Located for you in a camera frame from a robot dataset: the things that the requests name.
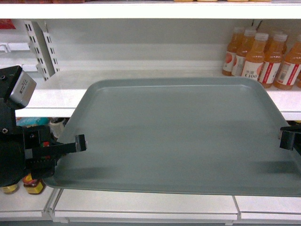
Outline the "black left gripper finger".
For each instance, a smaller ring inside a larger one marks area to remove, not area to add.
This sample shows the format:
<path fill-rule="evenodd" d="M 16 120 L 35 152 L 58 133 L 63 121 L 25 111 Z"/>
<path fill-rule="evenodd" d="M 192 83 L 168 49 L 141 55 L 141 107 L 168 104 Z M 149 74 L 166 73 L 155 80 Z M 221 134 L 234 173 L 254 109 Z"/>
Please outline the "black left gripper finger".
<path fill-rule="evenodd" d="M 87 150 L 87 142 L 85 135 L 76 135 L 75 142 L 63 144 L 61 142 L 55 141 L 49 146 L 48 155 L 54 156 L 56 158 L 61 158 L 69 153 L 79 153 Z"/>

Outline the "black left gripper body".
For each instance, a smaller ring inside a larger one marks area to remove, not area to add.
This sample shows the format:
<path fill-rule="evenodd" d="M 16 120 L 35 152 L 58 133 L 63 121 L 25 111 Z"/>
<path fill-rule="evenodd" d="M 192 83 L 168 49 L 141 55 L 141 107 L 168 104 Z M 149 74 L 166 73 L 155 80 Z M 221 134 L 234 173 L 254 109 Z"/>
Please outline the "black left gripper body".
<path fill-rule="evenodd" d="M 26 175 L 46 179 L 54 175 L 60 142 L 47 125 L 16 128 L 16 134 L 0 134 L 0 186 L 10 186 Z"/>

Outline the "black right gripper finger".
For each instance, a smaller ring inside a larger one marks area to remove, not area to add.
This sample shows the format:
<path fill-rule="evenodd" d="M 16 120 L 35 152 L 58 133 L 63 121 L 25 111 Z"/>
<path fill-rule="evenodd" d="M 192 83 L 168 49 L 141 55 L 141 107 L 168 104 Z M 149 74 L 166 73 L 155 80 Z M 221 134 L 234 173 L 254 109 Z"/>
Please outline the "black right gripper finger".
<path fill-rule="evenodd" d="M 296 150 L 301 154 L 301 126 L 281 127 L 280 148 L 286 150 Z"/>

